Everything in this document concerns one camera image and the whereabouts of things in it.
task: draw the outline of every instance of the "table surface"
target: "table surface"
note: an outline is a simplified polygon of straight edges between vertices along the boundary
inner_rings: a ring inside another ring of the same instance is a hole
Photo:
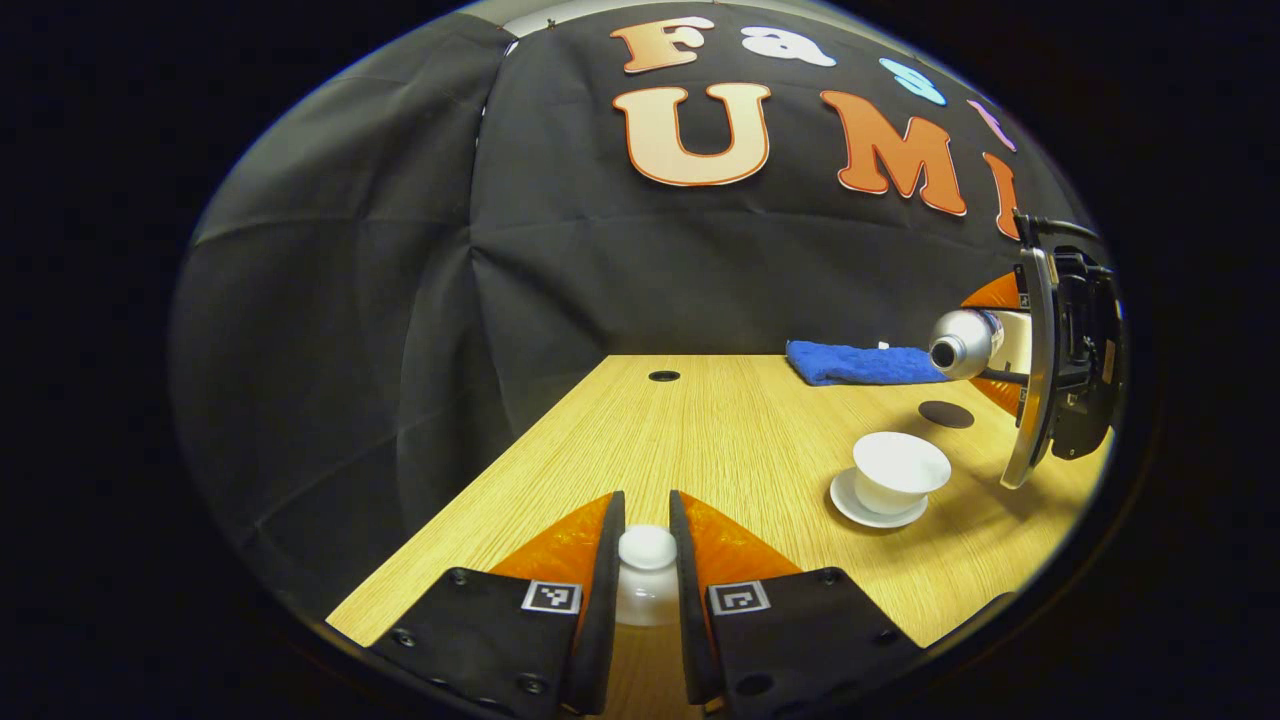
[[[654,370],[680,379],[653,382]],[[969,410],[945,428],[920,402]],[[864,434],[938,446],[951,480],[904,528],[841,515],[832,478]],[[369,646],[454,565],[488,570],[564,514],[626,492],[627,524],[667,525],[681,489],[804,570],[845,569],[918,644],[1015,591],[1056,550],[1098,482],[1111,445],[1070,462],[1046,455],[1025,486],[1000,486],[1012,418],[968,382],[809,387],[776,355],[614,355],[520,437],[356,588],[328,623]],[[605,717],[700,717],[685,705],[678,625],[618,626]]]

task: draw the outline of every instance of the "silver cylinder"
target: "silver cylinder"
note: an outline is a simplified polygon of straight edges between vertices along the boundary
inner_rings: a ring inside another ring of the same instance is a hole
[[[933,366],[954,380],[966,380],[987,368],[1005,342],[1005,328],[991,313],[952,310],[938,318],[931,337]]]

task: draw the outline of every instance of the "black round coaster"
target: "black round coaster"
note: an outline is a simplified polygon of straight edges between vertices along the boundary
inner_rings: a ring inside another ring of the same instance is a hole
[[[922,402],[920,415],[924,415],[925,420],[937,423],[945,428],[968,428],[973,425],[973,413],[954,402],[942,402],[941,400]]]

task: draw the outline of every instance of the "white cup on saucer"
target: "white cup on saucer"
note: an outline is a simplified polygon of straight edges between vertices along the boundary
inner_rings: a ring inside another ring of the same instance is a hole
[[[870,433],[854,443],[854,466],[836,475],[831,500],[851,520],[876,528],[911,523],[928,495],[951,479],[951,462],[933,443],[906,433]]]

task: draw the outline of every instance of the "screw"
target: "screw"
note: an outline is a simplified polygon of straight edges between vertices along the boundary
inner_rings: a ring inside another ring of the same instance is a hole
[[[392,630],[392,637],[396,638],[396,642],[401,643],[404,647],[413,647],[417,644],[417,638],[413,637],[413,633],[403,628],[396,628],[394,630]]]
[[[543,694],[547,692],[547,683],[535,675],[524,675],[520,678],[520,689],[529,694]]]

